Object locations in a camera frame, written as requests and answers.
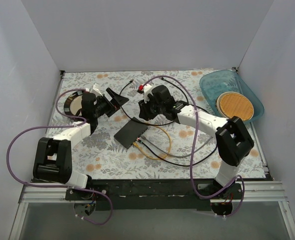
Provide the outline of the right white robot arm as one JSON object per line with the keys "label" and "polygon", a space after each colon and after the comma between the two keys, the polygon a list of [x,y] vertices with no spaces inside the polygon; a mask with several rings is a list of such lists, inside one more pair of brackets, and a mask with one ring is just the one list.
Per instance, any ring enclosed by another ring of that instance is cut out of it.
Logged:
{"label": "right white robot arm", "polygon": [[216,184],[213,191],[218,198],[227,198],[232,193],[231,181],[237,176],[243,159],[254,147],[243,121],[237,116],[214,116],[185,101],[176,101],[164,85],[140,85],[137,91],[143,95],[138,102],[141,119],[149,121],[163,115],[169,121],[193,127],[216,139],[222,164],[214,179]]}

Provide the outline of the black network switch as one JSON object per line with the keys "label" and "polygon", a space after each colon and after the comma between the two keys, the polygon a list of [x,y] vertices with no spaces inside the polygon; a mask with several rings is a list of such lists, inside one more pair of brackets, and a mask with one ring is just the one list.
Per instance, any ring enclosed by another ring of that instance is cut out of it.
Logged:
{"label": "black network switch", "polygon": [[147,125],[139,123],[139,120],[133,117],[113,137],[128,150],[147,129]]}

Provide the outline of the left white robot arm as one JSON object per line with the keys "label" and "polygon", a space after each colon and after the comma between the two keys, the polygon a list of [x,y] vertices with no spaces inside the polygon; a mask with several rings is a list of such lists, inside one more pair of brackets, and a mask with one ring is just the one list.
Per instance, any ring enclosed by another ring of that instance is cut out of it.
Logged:
{"label": "left white robot arm", "polygon": [[62,133],[38,141],[33,166],[34,178],[77,188],[76,193],[83,200],[93,196],[94,188],[87,183],[89,177],[73,170],[72,150],[94,133],[99,117],[112,116],[129,101],[110,88],[106,92],[111,99],[107,99],[96,87],[92,90],[71,90],[63,105],[63,115],[74,122]]}

